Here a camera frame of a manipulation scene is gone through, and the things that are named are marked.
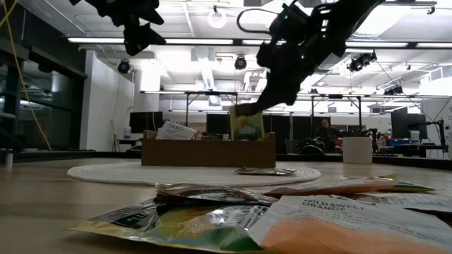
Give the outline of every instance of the ceiling light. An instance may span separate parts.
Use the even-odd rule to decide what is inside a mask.
[[[450,49],[452,48],[452,43],[450,42],[422,42],[416,45],[416,48],[437,48],[437,49]]]
[[[260,92],[238,92],[237,95],[261,95]]]
[[[364,48],[402,48],[408,46],[407,42],[345,42],[347,47]]]
[[[140,93],[155,94],[155,95],[184,95],[182,91],[140,91]]]
[[[221,45],[232,45],[234,43],[233,40],[222,40],[222,39],[166,39],[167,44],[221,44]]]
[[[123,44],[124,38],[69,37],[68,41],[78,44]]]
[[[170,109],[168,112],[187,113],[185,109]],[[188,112],[199,112],[199,110],[188,110]]]
[[[345,50],[346,53],[373,53],[373,49],[353,49],[349,48]]]
[[[262,44],[262,42],[270,43],[269,40],[243,40],[242,44],[243,45],[260,45],[260,44]]]
[[[69,42],[77,44],[123,44],[124,38],[106,38],[106,37],[68,37]],[[233,40],[222,39],[166,39],[167,44],[211,44],[211,45],[232,45]]]
[[[221,15],[221,18],[217,21],[213,20],[213,16],[215,14]],[[212,28],[217,28],[217,29],[223,28],[226,25],[226,22],[227,22],[226,13],[224,11],[222,11],[221,9],[217,10],[216,7],[215,7],[215,10],[212,10],[207,17],[207,23]]]

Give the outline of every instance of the fluorescent light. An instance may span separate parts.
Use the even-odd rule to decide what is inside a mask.
[[[68,41],[79,44],[123,44],[124,38],[69,37]]]
[[[142,93],[155,94],[155,95],[183,95],[182,91],[141,91]]]
[[[349,48],[346,49],[345,52],[347,53],[374,53],[373,49],[353,49],[353,48]]]
[[[347,47],[364,48],[402,48],[408,46],[408,42],[346,42]]]
[[[265,43],[270,43],[270,40],[242,40],[242,44],[243,45],[254,45],[254,46],[258,46],[261,45],[262,42]],[[279,42],[277,42],[277,45],[281,45],[285,42],[285,40],[280,40]]]
[[[450,43],[450,42],[449,43],[448,42],[444,42],[444,43],[440,43],[440,42],[429,42],[429,43],[422,42],[422,43],[418,43],[416,45],[416,47],[417,48],[426,47],[426,48],[450,49],[450,48],[452,48],[452,43]]]
[[[201,110],[204,113],[229,113],[227,110]]]
[[[124,38],[111,37],[68,37],[69,42],[79,44],[123,44]],[[234,40],[224,39],[166,39],[167,44],[220,44],[220,45],[232,45]]]
[[[186,113],[185,109],[170,109],[168,112],[174,112],[174,113]],[[189,112],[199,112],[199,110],[189,110]]]
[[[222,39],[166,39],[167,44],[221,44],[232,45],[234,40],[222,40]]]
[[[260,92],[238,92],[237,95],[261,95]]]
[[[243,45],[260,45],[262,42],[270,43],[269,40],[242,40]]]

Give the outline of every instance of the yellow cable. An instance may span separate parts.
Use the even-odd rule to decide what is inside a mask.
[[[49,141],[47,140],[47,136],[44,134],[44,131],[41,128],[40,122],[37,120],[36,115],[35,115],[35,110],[33,109],[31,102],[30,102],[30,98],[28,97],[28,91],[27,88],[25,86],[25,82],[23,82],[23,76],[22,76],[22,71],[20,70],[20,64],[19,64],[19,60],[17,59],[17,53],[16,53],[16,46],[14,46],[14,41],[13,41],[13,33],[11,32],[11,25],[9,24],[9,18],[8,18],[8,9],[6,7],[6,3],[3,4],[3,8],[5,10],[5,19],[6,19],[6,24],[8,26],[8,31],[9,31],[9,38],[11,40],[11,46],[13,47],[13,53],[14,53],[14,59],[16,60],[16,66],[17,66],[17,71],[19,72],[19,77],[20,77],[20,83],[22,83],[22,87],[25,91],[25,97],[27,98],[28,101],[28,105],[30,105],[30,109],[31,109],[31,113],[33,115],[33,118],[35,119],[36,125],[39,128],[42,137],[44,137],[44,140],[47,144],[47,147],[49,148],[49,151],[52,151],[52,147],[49,144]]]
[[[0,28],[5,23],[5,21],[9,18],[9,16],[13,13],[14,8],[16,7],[17,0],[14,1],[14,4],[12,5],[11,9],[9,9],[8,13],[5,15],[5,17],[0,21]]]

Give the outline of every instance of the white planter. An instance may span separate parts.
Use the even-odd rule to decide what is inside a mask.
[[[372,163],[372,139],[369,137],[343,138],[342,149],[344,163]]]

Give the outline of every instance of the cable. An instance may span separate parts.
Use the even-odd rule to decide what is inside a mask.
[[[47,136],[45,135],[44,131],[41,128],[41,125],[40,125],[39,121],[37,120],[37,117],[36,117],[36,114],[35,114],[35,110],[33,109],[32,105],[31,105],[30,98],[28,97],[27,87],[25,86],[25,82],[23,81],[22,71],[20,70],[20,64],[19,64],[19,60],[18,60],[18,57],[17,57],[17,53],[16,53],[16,46],[14,45],[13,33],[11,31],[11,25],[9,24],[8,9],[6,7],[6,3],[3,4],[3,8],[5,10],[5,15],[6,16],[5,16],[4,19],[6,19],[6,24],[8,26],[9,39],[11,40],[11,47],[13,48],[14,60],[16,61],[16,67],[17,67],[17,71],[19,73],[20,83],[22,84],[22,87],[24,89],[25,97],[27,98],[28,105],[30,106],[31,113],[33,115],[33,118],[35,119],[36,125],[39,128],[39,130],[40,130],[40,132],[42,134],[42,137],[44,138],[44,140],[45,140],[45,142],[47,144],[47,147],[49,148],[49,151],[52,151],[52,146],[50,146],[50,143],[49,143],[49,141],[47,139]]]
[[[267,10],[263,10],[261,8],[249,8],[247,10],[242,11],[241,13],[239,13],[239,15],[237,16],[237,27],[239,27],[240,30],[242,30],[243,32],[250,32],[250,33],[263,33],[263,34],[267,34],[269,35],[270,32],[269,31],[265,31],[265,30],[247,30],[245,28],[242,27],[242,25],[240,24],[240,18],[242,17],[243,13],[246,13],[247,11],[265,11],[268,13],[273,13],[278,15],[279,13],[276,12],[272,12],[272,11],[267,11]]]
[[[17,5],[17,0],[14,1],[11,9],[9,9],[9,11],[6,12],[5,17],[0,21],[0,28],[5,23],[5,21],[7,21],[9,19],[9,16],[13,13],[13,10],[16,7],[16,5]]]

